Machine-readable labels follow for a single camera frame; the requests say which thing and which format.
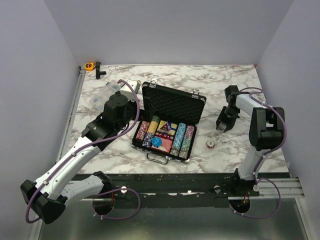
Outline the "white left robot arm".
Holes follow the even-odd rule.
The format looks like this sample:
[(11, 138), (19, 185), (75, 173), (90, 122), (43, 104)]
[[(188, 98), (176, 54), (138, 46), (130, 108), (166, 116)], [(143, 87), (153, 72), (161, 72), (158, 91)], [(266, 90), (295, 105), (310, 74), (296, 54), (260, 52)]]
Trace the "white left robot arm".
[(50, 224), (57, 220), (68, 205), (86, 197), (107, 197), (116, 192), (129, 192), (128, 187), (114, 188), (111, 179), (101, 171), (70, 184), (79, 170), (99, 155), (114, 140), (127, 134), (141, 120), (151, 120), (153, 109), (140, 108), (136, 97), (129, 100), (119, 92), (111, 95), (104, 109), (89, 122), (74, 146), (51, 169), (35, 181), (25, 180), (20, 190), (27, 204), (25, 221), (42, 220)]

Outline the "red dice row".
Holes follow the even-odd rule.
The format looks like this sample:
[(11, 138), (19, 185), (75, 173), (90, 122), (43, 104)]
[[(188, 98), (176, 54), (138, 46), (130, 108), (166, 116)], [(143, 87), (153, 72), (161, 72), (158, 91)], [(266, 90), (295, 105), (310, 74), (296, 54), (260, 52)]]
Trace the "red dice row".
[(166, 133), (163, 133), (163, 132), (161, 132), (158, 136), (160, 138), (162, 138), (162, 139), (166, 139), (166, 140), (170, 140), (170, 141), (174, 140), (174, 136), (173, 135), (166, 134)]

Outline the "white red poker chip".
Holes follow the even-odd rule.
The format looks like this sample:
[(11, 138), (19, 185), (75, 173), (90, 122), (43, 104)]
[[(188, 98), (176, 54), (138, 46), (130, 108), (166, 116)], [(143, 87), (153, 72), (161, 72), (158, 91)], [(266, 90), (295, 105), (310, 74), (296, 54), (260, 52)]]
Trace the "white red poker chip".
[(209, 148), (209, 149), (213, 149), (215, 147), (215, 141), (212, 140), (212, 139), (209, 139), (207, 142), (206, 142), (206, 146)]
[(217, 129), (217, 131), (220, 132), (220, 133), (223, 133), (223, 132), (224, 132), (224, 129), (223, 129), (222, 127), (219, 127), (219, 128)]

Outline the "boxed card deck in case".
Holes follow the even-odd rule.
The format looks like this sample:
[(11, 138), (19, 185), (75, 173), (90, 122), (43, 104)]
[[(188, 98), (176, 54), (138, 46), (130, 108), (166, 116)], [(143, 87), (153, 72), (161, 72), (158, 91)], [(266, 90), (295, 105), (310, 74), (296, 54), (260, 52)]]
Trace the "boxed card deck in case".
[(178, 125), (170, 121), (160, 120), (157, 131), (169, 135), (174, 135), (177, 130)]

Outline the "black poker chip case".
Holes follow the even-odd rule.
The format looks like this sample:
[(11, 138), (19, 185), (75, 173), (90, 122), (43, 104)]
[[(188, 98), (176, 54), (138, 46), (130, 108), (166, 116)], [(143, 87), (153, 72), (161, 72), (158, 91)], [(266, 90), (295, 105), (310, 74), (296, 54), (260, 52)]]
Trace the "black poker chip case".
[(142, 84), (143, 109), (131, 146), (147, 155), (188, 163), (206, 97), (152, 82)]

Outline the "blue small blind button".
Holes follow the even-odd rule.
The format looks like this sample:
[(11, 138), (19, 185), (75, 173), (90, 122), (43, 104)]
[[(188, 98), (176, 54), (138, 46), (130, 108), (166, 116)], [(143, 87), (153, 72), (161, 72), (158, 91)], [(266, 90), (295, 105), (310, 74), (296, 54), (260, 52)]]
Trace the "blue small blind button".
[(152, 139), (152, 141), (151, 141), (152, 146), (155, 147), (155, 148), (160, 147), (162, 145), (162, 142), (163, 142), (162, 139), (160, 137), (157, 137), (157, 136), (154, 137)]

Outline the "black T-shaped tool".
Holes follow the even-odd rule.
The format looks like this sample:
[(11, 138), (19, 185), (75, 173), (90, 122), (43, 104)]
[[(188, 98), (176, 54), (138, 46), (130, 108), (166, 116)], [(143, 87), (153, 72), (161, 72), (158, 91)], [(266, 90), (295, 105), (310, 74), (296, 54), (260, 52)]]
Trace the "black T-shaped tool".
[(101, 70), (101, 62), (95, 62), (95, 78), (99, 80), (102, 76), (106, 75), (106, 71)]

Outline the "orange tape measure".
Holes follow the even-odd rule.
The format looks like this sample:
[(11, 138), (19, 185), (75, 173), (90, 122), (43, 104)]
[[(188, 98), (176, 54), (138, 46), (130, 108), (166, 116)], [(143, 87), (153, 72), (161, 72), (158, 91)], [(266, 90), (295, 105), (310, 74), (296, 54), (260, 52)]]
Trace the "orange tape measure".
[(96, 63), (95, 62), (87, 62), (85, 65), (84, 65), (84, 69), (88, 72), (91, 72), (93, 71), (94, 69), (96, 68)]

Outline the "clear plastic organizer box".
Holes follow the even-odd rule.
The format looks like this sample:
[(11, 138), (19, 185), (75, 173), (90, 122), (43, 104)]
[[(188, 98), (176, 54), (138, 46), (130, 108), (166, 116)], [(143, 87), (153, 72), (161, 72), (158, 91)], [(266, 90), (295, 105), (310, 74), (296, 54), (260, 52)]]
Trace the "clear plastic organizer box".
[(93, 96), (89, 103), (96, 110), (102, 112), (104, 110), (105, 103), (109, 100), (110, 96), (118, 92), (120, 89), (121, 86), (115, 80), (111, 80)]

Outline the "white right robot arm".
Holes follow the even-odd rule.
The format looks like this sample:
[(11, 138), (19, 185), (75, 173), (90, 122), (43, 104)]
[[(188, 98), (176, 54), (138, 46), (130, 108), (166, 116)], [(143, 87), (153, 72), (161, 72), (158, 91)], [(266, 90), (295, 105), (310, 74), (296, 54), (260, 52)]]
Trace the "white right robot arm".
[(236, 196), (254, 188), (265, 158), (280, 149), (287, 138), (284, 109), (254, 98), (262, 90), (257, 87), (253, 89), (257, 91), (248, 92), (247, 87), (240, 90), (236, 85), (225, 88), (227, 106), (222, 108), (216, 120), (216, 130), (225, 133), (235, 126), (241, 111), (251, 117), (248, 133), (250, 147), (229, 185), (230, 192)]

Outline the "red playing card deck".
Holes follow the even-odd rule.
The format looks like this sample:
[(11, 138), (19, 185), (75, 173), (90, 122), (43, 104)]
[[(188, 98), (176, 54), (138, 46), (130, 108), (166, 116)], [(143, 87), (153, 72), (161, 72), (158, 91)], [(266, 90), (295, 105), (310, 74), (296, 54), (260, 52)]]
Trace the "red playing card deck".
[(161, 138), (161, 139), (162, 139), (162, 145), (160, 147), (155, 148), (151, 144), (151, 148), (165, 152), (165, 153), (169, 153), (171, 150), (173, 141), (171, 141), (169, 139), (163, 139), (163, 138)]

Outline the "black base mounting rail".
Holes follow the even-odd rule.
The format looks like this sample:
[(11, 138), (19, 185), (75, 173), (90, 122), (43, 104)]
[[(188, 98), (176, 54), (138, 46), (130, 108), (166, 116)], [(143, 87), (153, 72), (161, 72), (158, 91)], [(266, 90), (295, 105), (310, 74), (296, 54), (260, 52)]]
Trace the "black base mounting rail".
[(227, 208), (228, 198), (257, 197), (252, 180), (232, 173), (104, 174), (98, 198), (114, 200), (116, 208)]

